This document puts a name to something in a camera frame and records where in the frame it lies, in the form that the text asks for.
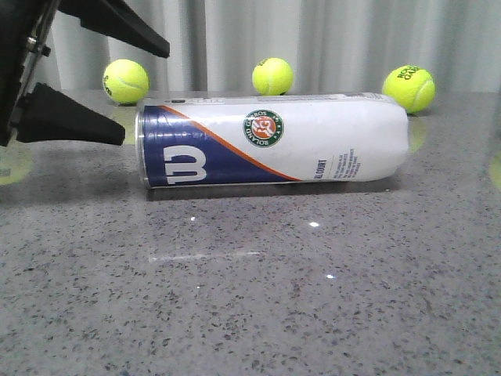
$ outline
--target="tennis ball can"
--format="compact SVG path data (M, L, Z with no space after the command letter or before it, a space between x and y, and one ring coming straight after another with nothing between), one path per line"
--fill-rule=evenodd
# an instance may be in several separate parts
M405 111L376 93L146 99L135 136L147 188L364 182L409 149Z

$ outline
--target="yellow tennis ball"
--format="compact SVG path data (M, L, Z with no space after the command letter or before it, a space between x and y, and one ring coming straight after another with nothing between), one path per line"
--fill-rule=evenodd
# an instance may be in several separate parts
M282 96L293 81L294 72L289 63L277 57L262 60L252 72L252 84L263 96Z
M136 103L150 90L150 80L141 65L132 60L119 59L106 67L103 88L115 102Z
M396 100L408 114L413 114L431 103L435 96L435 83L426 69L404 65L386 77L382 92Z

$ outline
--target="orange stripe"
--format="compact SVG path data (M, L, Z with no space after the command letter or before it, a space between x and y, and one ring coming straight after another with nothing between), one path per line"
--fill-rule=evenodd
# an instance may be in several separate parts
M270 172L273 175L278 175L278 176L280 176L280 177L282 177L284 179L287 179L287 180L292 180L292 181L295 181L295 182L298 182L300 180L300 179L297 179L297 178L293 178L292 176L285 175L282 172L278 172L278 171L276 171L276 170L268 167L267 165L262 164L259 161L256 161L251 156L245 154L242 150L238 150L231 143L229 143L225 139L221 138L220 136L216 135L210 129L205 128L201 123L199 123L197 121L194 121L192 118L184 115L182 112L179 112L179 111L177 111L177 110L175 110L175 109L173 109L172 107L169 107L169 106L160 106L160 107L162 107L164 110L172 112L173 114L176 114L180 118L188 120L192 125L194 125L195 127L197 127L200 131L202 131L203 133L208 134L210 137L212 137L213 139L215 139L216 141L218 141L224 147L226 147L227 149L230 149L233 153L235 153L236 155L241 156L243 159L245 159L246 161L249 161L253 165L258 166L259 168L262 168L263 170L266 170L267 172Z

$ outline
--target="white curtain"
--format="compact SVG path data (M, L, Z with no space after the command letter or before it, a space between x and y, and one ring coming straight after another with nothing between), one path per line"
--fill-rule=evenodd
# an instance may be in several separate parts
M99 89L106 65L127 58L152 89L252 93L265 57L295 72L291 92L380 91L389 71L426 67L438 90L499 92L500 0L126 0L171 43L161 59L58 13L52 55L36 78L55 89Z

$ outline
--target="speckled stone surface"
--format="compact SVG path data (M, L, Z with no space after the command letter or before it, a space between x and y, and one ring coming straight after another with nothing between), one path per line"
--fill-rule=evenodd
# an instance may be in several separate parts
M367 184L148 193L133 145L29 145L0 186L0 375L501 374L500 103L439 95Z

